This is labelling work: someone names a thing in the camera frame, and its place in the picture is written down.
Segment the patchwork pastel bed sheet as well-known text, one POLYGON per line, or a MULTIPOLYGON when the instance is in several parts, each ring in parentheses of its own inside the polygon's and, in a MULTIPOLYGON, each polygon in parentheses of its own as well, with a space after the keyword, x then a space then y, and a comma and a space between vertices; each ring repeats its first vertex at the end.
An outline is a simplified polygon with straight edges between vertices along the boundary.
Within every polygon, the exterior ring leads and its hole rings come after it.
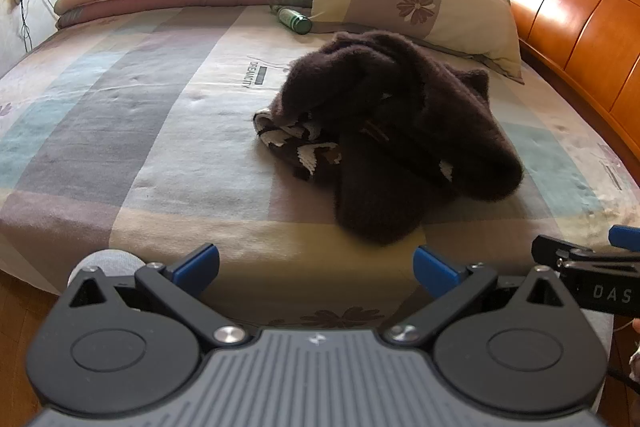
POLYGON ((375 327, 420 306, 421 244, 523 273, 546 234, 608 250, 638 225, 622 162, 533 69, 490 78, 490 104, 524 161, 497 204, 458 200, 402 241, 338 227, 329 192, 294 178, 252 118, 288 66, 321 46, 264 6, 157 10, 59 31, 1 81, 1 268, 62 291, 116 248, 171 263, 205 243, 221 270, 203 294, 248 326, 375 327))

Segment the green glass bottle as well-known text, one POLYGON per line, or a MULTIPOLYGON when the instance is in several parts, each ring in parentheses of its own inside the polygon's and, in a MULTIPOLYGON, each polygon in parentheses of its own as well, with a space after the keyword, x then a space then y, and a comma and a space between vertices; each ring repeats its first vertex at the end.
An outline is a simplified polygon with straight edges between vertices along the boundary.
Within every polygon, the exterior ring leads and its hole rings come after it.
POLYGON ((282 5, 271 5, 270 11, 281 24, 297 35, 307 35, 311 32, 312 21, 306 15, 282 5))

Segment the floral beige pillow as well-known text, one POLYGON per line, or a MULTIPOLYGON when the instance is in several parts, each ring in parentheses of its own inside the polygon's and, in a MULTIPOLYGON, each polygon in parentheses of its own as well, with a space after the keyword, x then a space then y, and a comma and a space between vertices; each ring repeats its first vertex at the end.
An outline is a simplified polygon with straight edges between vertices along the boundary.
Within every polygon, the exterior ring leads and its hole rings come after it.
POLYGON ((315 32, 396 32, 522 80, 510 0, 312 0, 311 20, 315 32))

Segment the orange wooden headboard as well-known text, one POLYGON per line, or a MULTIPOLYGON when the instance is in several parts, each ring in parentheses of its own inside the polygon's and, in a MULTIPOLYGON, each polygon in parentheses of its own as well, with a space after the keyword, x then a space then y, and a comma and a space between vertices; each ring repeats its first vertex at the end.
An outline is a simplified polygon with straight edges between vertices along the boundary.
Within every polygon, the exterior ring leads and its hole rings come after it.
POLYGON ((639 0, 510 0, 521 51, 639 176, 639 0))

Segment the dark brown knit sweater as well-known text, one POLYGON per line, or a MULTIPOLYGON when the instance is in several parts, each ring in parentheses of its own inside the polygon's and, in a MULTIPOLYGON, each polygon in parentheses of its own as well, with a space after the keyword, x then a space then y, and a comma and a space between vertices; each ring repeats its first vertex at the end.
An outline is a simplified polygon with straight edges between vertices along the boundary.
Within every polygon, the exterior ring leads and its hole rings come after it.
POLYGON ((334 217, 387 245, 448 200, 498 202, 524 168, 492 115, 489 77, 392 32, 339 32, 299 57, 253 124, 297 178, 332 188, 334 217))

